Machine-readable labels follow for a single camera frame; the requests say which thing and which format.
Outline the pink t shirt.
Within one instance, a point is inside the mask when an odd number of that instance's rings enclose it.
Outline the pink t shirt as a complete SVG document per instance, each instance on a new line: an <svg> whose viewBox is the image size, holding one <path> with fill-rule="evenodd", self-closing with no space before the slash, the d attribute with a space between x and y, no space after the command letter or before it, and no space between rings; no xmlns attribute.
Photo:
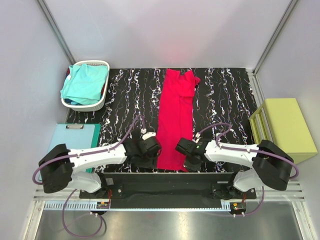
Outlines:
<svg viewBox="0 0 320 240"><path fill-rule="evenodd" d="M157 168L183 171L186 157L176 150L181 138L193 137L193 101L200 79L192 70L167 69L159 102L156 139L161 145Z"/></svg>

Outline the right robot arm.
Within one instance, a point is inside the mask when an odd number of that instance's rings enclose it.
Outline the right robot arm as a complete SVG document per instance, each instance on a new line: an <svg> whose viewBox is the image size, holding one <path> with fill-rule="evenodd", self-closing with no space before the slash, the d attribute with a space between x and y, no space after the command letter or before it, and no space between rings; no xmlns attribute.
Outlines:
<svg viewBox="0 0 320 240"><path fill-rule="evenodd" d="M203 162L226 162L249 168L235 173L227 185L228 195L235 199L262 186L285 191L294 166L294 160L269 140L236 145L181 138L175 150L186 156L183 166L190 171L199 171Z"/></svg>

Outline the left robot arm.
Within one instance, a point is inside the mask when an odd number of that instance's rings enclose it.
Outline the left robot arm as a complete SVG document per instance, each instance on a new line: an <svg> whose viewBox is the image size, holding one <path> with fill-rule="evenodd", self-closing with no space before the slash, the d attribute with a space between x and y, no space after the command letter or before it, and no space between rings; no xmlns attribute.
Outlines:
<svg viewBox="0 0 320 240"><path fill-rule="evenodd" d="M161 150L154 132L147 132L139 139L127 138L88 149L68 149L65 144L58 144L38 163L41 185L46 194L69 188L103 198L110 190L110 183L103 174L87 172L87 169L124 163L153 169Z"/></svg>

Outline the green cutting mat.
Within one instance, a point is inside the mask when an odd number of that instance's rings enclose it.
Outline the green cutting mat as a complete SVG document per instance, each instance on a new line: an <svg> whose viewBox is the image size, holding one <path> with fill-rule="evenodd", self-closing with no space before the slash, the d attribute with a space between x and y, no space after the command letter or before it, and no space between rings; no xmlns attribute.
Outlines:
<svg viewBox="0 0 320 240"><path fill-rule="evenodd" d="M101 124L98 124L98 123L85 124L85 127L87 127L92 132L90 147L96 148L98 146L98 142L100 139Z"/></svg>

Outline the white laundry basket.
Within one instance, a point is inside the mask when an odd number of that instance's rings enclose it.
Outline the white laundry basket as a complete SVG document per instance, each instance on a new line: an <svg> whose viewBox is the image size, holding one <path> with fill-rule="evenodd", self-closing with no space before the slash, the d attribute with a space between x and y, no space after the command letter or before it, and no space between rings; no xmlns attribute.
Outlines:
<svg viewBox="0 0 320 240"><path fill-rule="evenodd" d="M101 99L98 103L96 104L92 104L92 105L70 105L65 103L64 99L61 99L61 103L65 106L68 107L74 111L78 111L78 112L94 112L94 111L98 111L100 110L104 103L105 103L105 99L106 99L106 94L107 94L107 88L108 88L108 80L109 80L109 75L110 75L110 66L107 62L103 61L103 60L83 60L83 61L79 61L73 65L82 65L82 64L88 64L91 66L107 66L109 73L108 76L106 78L106 83L105 86L103 87L102 91L101 91Z"/></svg>

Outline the light blue clipboard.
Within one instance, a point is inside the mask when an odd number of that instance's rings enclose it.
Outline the light blue clipboard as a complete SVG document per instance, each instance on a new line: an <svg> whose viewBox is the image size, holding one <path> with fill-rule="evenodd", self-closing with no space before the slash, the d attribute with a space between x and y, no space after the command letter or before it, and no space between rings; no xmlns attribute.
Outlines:
<svg viewBox="0 0 320 240"><path fill-rule="evenodd" d="M85 124L58 124L53 134L49 149L52 150L59 144L65 144L68 150L86 150L91 148L92 132L85 127ZM101 183L100 177L93 173L92 168L88 168L80 172L72 172L69 168L71 165L68 159L62 159L50 164L59 173L67 170L73 180L73 185L76 182L84 185L98 185Z"/></svg>

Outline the yellow green drawer box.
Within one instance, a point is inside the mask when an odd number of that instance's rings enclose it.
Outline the yellow green drawer box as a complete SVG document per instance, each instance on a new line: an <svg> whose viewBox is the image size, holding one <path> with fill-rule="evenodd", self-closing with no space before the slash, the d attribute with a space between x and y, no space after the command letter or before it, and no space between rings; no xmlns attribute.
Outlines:
<svg viewBox="0 0 320 240"><path fill-rule="evenodd" d="M295 164L318 154L305 118L295 98L267 98L249 117L256 144L269 140Z"/></svg>

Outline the turquoise t shirt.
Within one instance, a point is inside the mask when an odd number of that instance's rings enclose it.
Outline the turquoise t shirt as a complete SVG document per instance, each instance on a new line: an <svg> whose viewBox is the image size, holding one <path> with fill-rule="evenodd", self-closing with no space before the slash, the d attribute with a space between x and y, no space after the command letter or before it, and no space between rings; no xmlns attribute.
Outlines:
<svg viewBox="0 0 320 240"><path fill-rule="evenodd" d="M60 97L81 105L94 105L101 100L109 68L106 65L92 66L86 63L71 65L70 79L64 81Z"/></svg>

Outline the blue t shirt in basket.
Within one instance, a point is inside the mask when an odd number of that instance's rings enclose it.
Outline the blue t shirt in basket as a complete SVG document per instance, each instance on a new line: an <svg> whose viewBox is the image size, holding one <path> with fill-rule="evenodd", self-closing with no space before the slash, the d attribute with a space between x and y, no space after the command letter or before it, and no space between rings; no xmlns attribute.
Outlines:
<svg viewBox="0 0 320 240"><path fill-rule="evenodd" d="M68 99L68 98L64 99L64 102L67 103L68 105L72 105L72 106L81 106L82 105L82 104L80 104L76 101L73 101L71 99Z"/></svg>

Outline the red t shirt in basket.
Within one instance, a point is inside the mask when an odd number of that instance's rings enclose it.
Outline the red t shirt in basket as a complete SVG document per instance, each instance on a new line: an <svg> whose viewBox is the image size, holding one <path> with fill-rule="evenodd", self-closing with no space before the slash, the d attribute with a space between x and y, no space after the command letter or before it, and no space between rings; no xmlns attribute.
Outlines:
<svg viewBox="0 0 320 240"><path fill-rule="evenodd" d="M70 75L70 68L68 68L68 69L67 69L67 71L66 71L66 75L65 75L65 78L66 78L66 79L68 79L68 80L71 78L71 75Z"/></svg>

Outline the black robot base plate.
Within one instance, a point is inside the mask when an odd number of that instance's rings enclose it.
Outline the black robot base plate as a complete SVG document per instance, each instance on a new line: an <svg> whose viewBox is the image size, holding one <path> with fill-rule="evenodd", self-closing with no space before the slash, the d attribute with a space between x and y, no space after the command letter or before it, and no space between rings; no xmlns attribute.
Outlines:
<svg viewBox="0 0 320 240"><path fill-rule="evenodd" d="M229 194L232 173L103 173L106 191L79 197L86 200L111 198L112 210L213 210L222 200L255 200L251 188L246 193Z"/></svg>

